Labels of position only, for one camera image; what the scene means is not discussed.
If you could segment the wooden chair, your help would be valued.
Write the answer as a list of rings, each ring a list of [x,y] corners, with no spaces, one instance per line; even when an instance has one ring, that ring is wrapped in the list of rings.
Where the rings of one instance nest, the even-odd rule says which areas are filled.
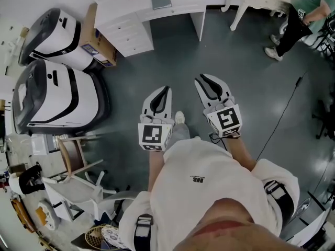
[[[99,136],[89,135],[57,140],[58,147],[66,167],[66,172],[61,173],[64,176],[66,175],[63,182],[68,182],[73,175],[83,172],[103,161],[100,159],[96,162],[88,163],[82,150],[82,142],[96,140],[98,138]]]

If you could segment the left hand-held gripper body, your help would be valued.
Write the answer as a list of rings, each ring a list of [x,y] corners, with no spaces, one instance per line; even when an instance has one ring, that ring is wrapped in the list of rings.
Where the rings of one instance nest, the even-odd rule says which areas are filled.
[[[138,124],[139,145],[146,151],[164,152],[172,136],[175,122],[150,115],[140,115]]]

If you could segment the white and black robot machine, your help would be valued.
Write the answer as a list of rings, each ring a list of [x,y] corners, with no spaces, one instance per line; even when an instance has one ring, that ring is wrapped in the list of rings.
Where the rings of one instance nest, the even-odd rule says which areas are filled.
[[[60,8],[51,8],[29,28],[19,64],[44,59],[85,73],[99,72],[103,66],[79,46],[80,35],[80,21]]]
[[[64,64],[37,59],[23,70],[14,88],[12,115],[18,134],[86,132],[109,114],[103,78]]]

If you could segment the black office chair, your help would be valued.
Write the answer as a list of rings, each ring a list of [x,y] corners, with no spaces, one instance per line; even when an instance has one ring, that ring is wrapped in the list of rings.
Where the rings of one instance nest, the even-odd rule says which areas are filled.
[[[321,116],[311,115],[313,119],[317,119],[322,122],[322,127],[319,134],[316,134],[316,139],[320,139],[322,135],[329,137],[335,141],[335,102],[333,102],[328,108],[322,100],[318,100],[318,110],[322,113]]]

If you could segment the white power strip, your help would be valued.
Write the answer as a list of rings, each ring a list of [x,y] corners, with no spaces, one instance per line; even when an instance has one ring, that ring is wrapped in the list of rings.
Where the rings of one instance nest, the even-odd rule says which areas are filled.
[[[311,198],[305,199],[297,208],[296,216],[301,216],[310,206]]]

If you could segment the person's right forearm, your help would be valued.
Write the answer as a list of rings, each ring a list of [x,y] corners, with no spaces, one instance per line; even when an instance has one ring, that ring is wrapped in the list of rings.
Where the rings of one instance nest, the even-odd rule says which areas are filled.
[[[256,160],[252,158],[242,139],[228,138],[226,141],[233,159],[250,172],[253,171],[256,166]]]

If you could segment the brown cardboard box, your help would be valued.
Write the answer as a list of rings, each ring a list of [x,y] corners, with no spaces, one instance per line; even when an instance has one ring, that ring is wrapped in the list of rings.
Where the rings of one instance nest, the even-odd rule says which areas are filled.
[[[81,28],[79,46],[104,67],[117,65],[117,49],[95,28],[97,4],[90,4]]]

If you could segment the white office chair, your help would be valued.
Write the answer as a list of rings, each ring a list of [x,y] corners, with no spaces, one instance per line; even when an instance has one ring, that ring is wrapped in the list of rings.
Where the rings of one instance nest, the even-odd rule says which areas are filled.
[[[85,172],[86,179],[76,175],[62,176],[59,179],[43,177],[42,181],[46,190],[52,190],[63,201],[73,204],[91,214],[94,219],[101,220],[105,213],[110,219],[115,217],[116,201],[133,201],[139,194],[136,191],[108,190],[101,186],[101,181],[106,171],[100,172],[96,182],[93,182]]]

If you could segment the white desk with drawers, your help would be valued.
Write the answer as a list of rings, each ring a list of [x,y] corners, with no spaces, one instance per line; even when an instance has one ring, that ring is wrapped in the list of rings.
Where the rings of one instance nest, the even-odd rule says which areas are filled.
[[[154,49],[150,21],[187,14],[198,38],[202,38],[208,5],[225,0],[171,0],[171,6],[155,9],[152,0],[98,0],[95,28],[124,57]]]

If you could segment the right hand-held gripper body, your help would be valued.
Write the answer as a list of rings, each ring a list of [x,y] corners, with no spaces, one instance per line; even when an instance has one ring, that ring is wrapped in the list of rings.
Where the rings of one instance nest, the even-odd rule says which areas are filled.
[[[240,137],[241,114],[233,96],[228,96],[216,106],[205,109],[204,115],[220,138]]]

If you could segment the person's white shirt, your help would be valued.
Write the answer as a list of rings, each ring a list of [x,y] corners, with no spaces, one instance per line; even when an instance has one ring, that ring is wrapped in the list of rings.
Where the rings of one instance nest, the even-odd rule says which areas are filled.
[[[250,172],[223,148],[200,139],[180,140],[163,157],[152,191],[140,192],[119,223],[131,251],[172,251],[220,199],[237,201],[277,236],[297,209],[297,178],[267,159]]]

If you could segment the person's left forearm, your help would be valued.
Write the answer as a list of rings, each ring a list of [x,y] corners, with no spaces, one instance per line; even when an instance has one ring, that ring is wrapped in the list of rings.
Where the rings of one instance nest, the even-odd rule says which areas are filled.
[[[154,183],[164,166],[164,153],[158,151],[149,152],[149,180],[148,192],[152,191]]]

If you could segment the black bag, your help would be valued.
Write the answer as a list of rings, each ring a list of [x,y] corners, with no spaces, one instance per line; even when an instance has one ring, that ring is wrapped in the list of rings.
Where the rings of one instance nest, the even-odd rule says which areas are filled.
[[[39,164],[27,169],[19,176],[19,186],[23,195],[28,195],[36,191],[45,190],[43,183],[36,184],[40,179],[42,168]]]

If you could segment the white plastic box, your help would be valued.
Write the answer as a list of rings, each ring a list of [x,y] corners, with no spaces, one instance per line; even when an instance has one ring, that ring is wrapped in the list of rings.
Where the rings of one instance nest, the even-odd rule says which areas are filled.
[[[33,134],[31,136],[31,145],[34,155],[48,155],[58,150],[54,136],[50,134]]]

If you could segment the white side table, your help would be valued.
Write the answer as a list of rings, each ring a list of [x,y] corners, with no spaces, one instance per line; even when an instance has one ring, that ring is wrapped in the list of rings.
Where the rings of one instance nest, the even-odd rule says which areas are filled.
[[[325,210],[319,217],[296,233],[287,242],[298,247],[303,247],[314,236],[322,232],[325,232],[331,240],[335,241],[335,209],[328,208]]]

